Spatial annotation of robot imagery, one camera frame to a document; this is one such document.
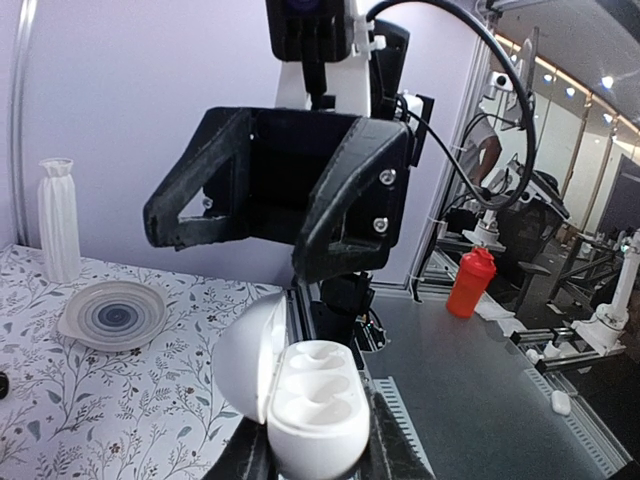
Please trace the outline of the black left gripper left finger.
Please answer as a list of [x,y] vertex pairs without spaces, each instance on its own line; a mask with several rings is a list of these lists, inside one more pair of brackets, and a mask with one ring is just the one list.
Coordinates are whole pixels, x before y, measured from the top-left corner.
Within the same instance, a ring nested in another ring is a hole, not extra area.
[[272,480],[278,478],[267,429],[244,417],[203,480]]

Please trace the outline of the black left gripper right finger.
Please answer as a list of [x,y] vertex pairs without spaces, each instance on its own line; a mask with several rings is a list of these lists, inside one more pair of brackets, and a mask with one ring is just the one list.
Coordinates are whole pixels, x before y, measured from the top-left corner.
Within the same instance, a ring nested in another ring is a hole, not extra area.
[[434,479],[410,446],[383,395],[370,386],[365,387],[365,393],[370,406],[370,435],[359,460],[359,478]]

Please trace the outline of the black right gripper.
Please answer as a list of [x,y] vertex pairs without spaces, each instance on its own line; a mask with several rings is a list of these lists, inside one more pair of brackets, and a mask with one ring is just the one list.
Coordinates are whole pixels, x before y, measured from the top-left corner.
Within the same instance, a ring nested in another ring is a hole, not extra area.
[[301,228],[292,265],[305,283],[383,268],[433,101],[399,91],[409,31],[378,21],[374,32],[387,42],[370,62],[374,119],[348,131],[343,121],[318,120],[296,131],[293,147],[264,136],[251,146],[249,108],[208,110],[144,205],[148,242],[183,250],[243,240],[250,220],[252,236],[280,243]]

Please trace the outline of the white earbud case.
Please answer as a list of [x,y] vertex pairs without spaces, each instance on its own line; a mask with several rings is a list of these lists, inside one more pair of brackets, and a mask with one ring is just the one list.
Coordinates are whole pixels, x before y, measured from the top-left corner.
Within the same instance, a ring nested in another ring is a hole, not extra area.
[[287,339],[287,299],[249,305],[216,341],[213,378],[238,413],[267,429],[287,479],[339,479],[370,435],[370,407],[351,350]]

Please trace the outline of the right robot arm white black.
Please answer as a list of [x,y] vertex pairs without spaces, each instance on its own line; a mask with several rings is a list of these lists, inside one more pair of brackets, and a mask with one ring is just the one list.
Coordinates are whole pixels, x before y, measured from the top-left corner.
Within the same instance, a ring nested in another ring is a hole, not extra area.
[[410,35],[339,2],[271,4],[282,63],[272,108],[205,112],[143,209],[149,243],[176,250],[258,238],[292,247],[298,285],[317,285],[316,335],[349,344],[397,244],[431,106],[399,91]]

